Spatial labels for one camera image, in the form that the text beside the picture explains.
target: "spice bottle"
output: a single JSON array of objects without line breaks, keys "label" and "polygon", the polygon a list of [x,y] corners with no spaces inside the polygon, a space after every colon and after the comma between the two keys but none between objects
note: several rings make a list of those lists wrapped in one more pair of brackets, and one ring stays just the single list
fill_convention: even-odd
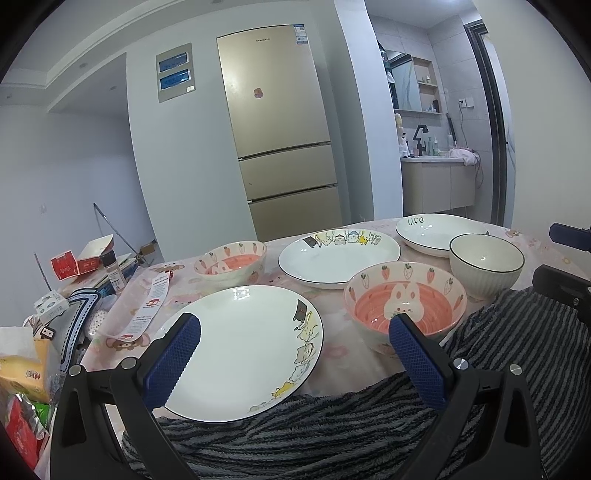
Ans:
[{"label": "spice bottle", "polygon": [[107,276],[111,281],[111,285],[113,285],[113,288],[115,289],[115,293],[117,295],[121,294],[125,288],[126,281],[125,277],[121,273],[121,269],[119,268],[119,262],[117,262],[117,256],[115,255],[115,252],[109,250],[108,252],[102,254],[100,256],[100,262],[107,271]]}]

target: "door frame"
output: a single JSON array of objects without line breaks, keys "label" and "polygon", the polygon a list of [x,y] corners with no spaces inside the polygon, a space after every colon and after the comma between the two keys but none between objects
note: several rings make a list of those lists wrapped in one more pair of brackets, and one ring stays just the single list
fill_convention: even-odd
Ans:
[{"label": "door frame", "polygon": [[482,35],[488,33],[482,20],[464,25],[472,50],[476,57],[478,70],[482,77],[488,117],[491,124],[492,138],[492,210],[491,223],[503,225],[505,219],[505,203],[507,190],[507,140],[505,137],[505,121],[501,108],[501,97],[496,84],[495,72],[491,60],[482,40]]}]

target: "black bottle cap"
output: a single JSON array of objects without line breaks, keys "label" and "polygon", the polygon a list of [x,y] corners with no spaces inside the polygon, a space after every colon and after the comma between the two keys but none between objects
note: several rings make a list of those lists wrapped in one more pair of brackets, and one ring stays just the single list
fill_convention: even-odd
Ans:
[{"label": "black bottle cap", "polygon": [[108,267],[109,265],[114,264],[117,262],[117,256],[115,255],[114,250],[109,250],[100,256],[100,262],[105,266]]}]

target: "towel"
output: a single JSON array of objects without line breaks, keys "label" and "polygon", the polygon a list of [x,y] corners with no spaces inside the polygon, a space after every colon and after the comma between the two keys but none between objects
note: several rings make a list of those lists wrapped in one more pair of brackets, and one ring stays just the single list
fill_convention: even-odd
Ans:
[{"label": "towel", "polygon": [[473,153],[465,148],[452,148],[449,151],[450,158],[461,158],[464,161],[464,165],[469,167],[470,165],[476,165],[479,161],[477,153]]},{"label": "towel", "polygon": [[[574,309],[529,288],[508,290],[472,314],[444,350],[477,368],[523,367],[552,477],[590,425],[590,340]],[[473,408],[443,476],[461,465],[481,411]],[[356,393],[292,395],[245,420],[158,422],[201,479],[359,480],[391,478],[436,415],[401,373]],[[126,434],[122,447],[130,467],[146,475]]]}]

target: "refrigerator door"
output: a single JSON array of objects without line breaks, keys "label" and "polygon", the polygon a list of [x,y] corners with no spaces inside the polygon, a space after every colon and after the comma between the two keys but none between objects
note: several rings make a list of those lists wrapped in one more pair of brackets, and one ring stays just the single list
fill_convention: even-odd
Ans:
[{"label": "refrigerator door", "polygon": [[336,183],[330,145],[248,158],[239,164],[249,200]]},{"label": "refrigerator door", "polygon": [[293,25],[217,39],[238,158],[330,141],[316,68]]},{"label": "refrigerator door", "polygon": [[336,186],[253,202],[251,214],[261,242],[335,228],[343,223]]}]

